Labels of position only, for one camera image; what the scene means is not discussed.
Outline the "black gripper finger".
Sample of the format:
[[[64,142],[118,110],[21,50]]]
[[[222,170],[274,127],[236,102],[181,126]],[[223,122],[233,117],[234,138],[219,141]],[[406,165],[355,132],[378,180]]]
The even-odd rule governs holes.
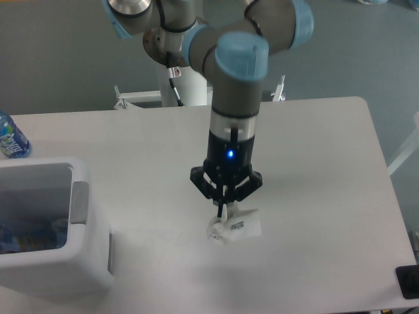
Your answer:
[[[221,172],[216,168],[211,169],[209,166],[193,167],[190,180],[205,198],[213,201],[217,206],[217,218],[222,218],[225,197]]]
[[[225,203],[243,201],[263,185],[262,175],[252,171],[240,184],[230,183],[225,192]]]

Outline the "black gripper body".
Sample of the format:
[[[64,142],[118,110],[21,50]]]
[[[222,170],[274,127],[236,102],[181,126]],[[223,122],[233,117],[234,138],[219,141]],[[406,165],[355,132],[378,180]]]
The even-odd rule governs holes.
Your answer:
[[[210,131],[204,161],[204,171],[210,180],[215,184],[239,184],[250,176],[254,141],[255,137],[245,141],[227,141]]]

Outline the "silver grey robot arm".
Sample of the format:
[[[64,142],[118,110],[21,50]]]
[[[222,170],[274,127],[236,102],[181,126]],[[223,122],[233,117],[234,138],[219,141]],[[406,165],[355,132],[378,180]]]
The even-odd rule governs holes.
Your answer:
[[[213,87],[208,149],[191,181],[218,207],[242,201],[263,183],[251,165],[262,83],[272,54],[308,41],[314,17],[304,1],[243,1],[244,17],[222,28],[203,22],[195,1],[104,1],[115,33],[156,33],[154,60],[189,66]]]

